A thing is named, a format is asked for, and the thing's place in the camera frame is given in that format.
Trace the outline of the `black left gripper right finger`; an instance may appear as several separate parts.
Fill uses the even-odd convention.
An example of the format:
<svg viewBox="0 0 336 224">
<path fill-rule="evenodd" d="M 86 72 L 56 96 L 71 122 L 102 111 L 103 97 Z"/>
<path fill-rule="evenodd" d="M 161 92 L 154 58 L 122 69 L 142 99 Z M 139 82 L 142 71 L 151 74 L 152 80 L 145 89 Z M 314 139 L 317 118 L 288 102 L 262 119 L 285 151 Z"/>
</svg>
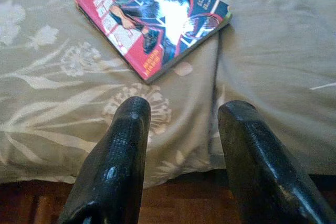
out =
<svg viewBox="0 0 336 224">
<path fill-rule="evenodd" d="M 335 212 L 253 105 L 229 101 L 217 117 L 242 223 L 335 223 Z"/>
</svg>

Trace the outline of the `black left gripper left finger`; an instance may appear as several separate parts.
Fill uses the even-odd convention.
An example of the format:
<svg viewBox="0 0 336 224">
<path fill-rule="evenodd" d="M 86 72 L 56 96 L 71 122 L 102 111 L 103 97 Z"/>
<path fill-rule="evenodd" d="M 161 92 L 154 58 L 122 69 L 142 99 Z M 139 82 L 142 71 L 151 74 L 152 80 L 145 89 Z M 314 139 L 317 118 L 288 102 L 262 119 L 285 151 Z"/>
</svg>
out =
<svg viewBox="0 0 336 224">
<path fill-rule="evenodd" d="M 137 223 L 151 108 L 126 99 L 104 137 L 85 159 L 58 223 Z"/>
</svg>

